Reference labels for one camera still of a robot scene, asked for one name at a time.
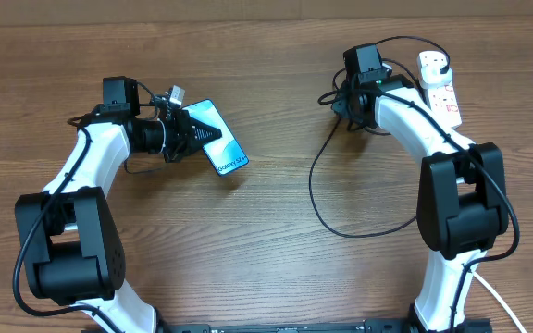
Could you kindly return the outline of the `blue Galaxy smartphone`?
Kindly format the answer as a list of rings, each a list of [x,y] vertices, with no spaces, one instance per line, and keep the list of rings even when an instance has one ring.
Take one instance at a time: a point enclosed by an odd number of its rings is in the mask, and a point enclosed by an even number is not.
[[[209,99],[184,107],[190,116],[221,130],[222,136],[204,145],[203,149],[219,176],[226,176],[246,166],[249,159],[229,129],[224,118]]]

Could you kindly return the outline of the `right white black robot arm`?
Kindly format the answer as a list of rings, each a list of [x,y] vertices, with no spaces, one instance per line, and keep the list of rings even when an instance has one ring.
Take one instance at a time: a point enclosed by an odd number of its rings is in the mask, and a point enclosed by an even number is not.
[[[346,78],[319,98],[351,129],[380,128],[420,167],[415,220],[429,248],[421,291],[403,320],[369,320],[367,331],[490,332],[465,317],[477,266],[492,261],[496,239],[518,223],[506,196],[501,150],[459,134],[451,59],[440,46],[417,58],[420,77],[395,74],[376,43],[343,54]]]

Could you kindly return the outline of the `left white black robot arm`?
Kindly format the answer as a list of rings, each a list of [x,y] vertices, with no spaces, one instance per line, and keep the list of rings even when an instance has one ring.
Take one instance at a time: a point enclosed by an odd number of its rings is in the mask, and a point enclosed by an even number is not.
[[[20,250],[12,292],[25,313],[47,317],[84,312],[105,332],[168,332],[158,310],[126,280],[126,258],[107,195],[133,153],[168,163],[220,139],[221,129],[182,109],[178,86],[152,93],[151,117],[140,116],[143,84],[125,76],[103,80],[103,101],[68,120],[76,145],[57,176],[15,204]]]

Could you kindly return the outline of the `white charger plug adapter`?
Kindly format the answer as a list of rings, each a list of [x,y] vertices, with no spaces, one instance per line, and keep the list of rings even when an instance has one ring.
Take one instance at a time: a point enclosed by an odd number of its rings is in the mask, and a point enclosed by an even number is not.
[[[440,67],[425,66],[420,69],[420,84],[425,89],[435,89],[443,87],[452,82],[453,73],[449,68],[445,73]]]

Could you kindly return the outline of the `white power strip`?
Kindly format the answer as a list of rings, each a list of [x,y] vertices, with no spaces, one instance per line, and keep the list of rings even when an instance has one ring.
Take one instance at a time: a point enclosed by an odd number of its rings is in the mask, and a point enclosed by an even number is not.
[[[440,51],[423,51],[417,57],[419,69],[425,66],[440,67],[443,70],[447,66],[447,57]],[[443,87],[424,90],[429,109],[443,118],[443,121],[451,128],[457,129],[462,125],[462,118],[452,82]]]

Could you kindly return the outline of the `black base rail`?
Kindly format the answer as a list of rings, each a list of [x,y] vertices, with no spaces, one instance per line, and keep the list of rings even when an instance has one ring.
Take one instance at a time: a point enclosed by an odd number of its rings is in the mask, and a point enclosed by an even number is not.
[[[357,323],[282,324],[251,326],[169,325],[161,320],[162,333],[421,333],[424,329],[407,319],[367,319]]]

